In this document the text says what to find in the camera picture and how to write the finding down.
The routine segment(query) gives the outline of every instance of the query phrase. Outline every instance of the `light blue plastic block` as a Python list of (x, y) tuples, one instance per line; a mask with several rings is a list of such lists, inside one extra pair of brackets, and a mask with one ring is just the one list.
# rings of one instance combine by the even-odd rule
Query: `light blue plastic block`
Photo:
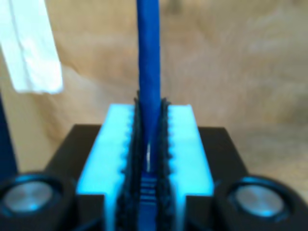
[(175, 194), (176, 230), (183, 230), (187, 195), (213, 196), (214, 183), (190, 105), (168, 107), (170, 182)]
[(124, 182), (134, 106), (112, 104), (94, 142), (77, 185), (77, 194), (105, 196), (107, 231), (114, 231), (116, 199)]

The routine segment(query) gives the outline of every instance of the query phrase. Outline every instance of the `blue stick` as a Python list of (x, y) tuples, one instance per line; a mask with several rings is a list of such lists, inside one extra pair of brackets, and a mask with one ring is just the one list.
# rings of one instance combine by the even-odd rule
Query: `blue stick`
[(159, 1), (137, 0), (139, 86), (145, 153), (144, 169), (156, 170), (157, 125), (160, 115)]

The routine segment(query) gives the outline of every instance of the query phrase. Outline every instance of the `blue cable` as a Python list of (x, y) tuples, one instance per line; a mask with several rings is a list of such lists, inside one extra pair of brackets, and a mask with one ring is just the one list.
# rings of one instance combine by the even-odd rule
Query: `blue cable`
[(157, 126), (160, 115), (159, 1), (137, 0), (137, 13), (144, 170), (155, 172)]

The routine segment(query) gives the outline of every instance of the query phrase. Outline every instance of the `beige background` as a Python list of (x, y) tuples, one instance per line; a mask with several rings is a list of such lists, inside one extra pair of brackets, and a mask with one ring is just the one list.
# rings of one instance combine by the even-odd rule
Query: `beige background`
[[(18, 95), (1, 79), (23, 171), (43, 168), (74, 123), (102, 123), (138, 89), (135, 0), (46, 3), (64, 92)], [(307, 22), (305, 0), (161, 1), (163, 95), (190, 103), (200, 126), (225, 126), (252, 173), (308, 201)]]

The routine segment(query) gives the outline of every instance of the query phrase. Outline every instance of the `white paper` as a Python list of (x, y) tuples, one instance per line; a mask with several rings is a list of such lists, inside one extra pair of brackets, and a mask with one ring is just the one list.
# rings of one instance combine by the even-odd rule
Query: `white paper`
[(61, 64), (44, 0), (0, 0), (0, 42), (17, 92), (62, 91)]

